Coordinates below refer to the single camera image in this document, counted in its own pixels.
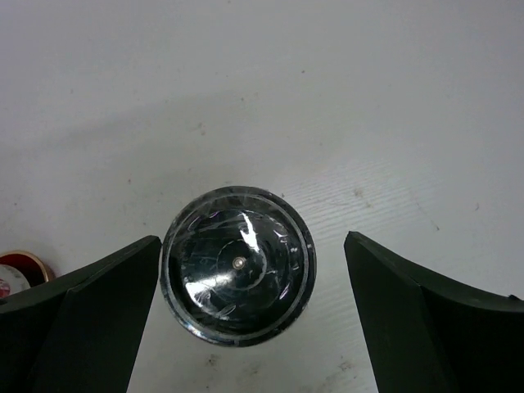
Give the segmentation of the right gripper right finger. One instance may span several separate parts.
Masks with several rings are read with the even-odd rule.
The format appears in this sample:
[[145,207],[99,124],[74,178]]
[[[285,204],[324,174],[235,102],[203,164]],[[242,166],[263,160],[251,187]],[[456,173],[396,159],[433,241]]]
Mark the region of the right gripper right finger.
[[521,392],[523,301],[470,287],[361,233],[345,244],[380,392]]

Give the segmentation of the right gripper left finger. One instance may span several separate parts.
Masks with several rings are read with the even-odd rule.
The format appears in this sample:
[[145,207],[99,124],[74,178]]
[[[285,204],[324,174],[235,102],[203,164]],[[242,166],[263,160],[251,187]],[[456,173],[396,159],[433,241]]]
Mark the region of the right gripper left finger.
[[1,301],[3,392],[125,392],[158,280],[160,239]]

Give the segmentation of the silver lid white shaker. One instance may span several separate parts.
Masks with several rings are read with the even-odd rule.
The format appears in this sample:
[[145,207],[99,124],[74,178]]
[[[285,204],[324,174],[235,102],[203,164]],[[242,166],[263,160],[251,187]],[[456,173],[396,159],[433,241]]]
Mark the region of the silver lid white shaker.
[[287,330],[312,295],[312,235],[280,196],[227,186],[184,206],[165,235],[160,288],[173,316],[217,346],[256,346]]

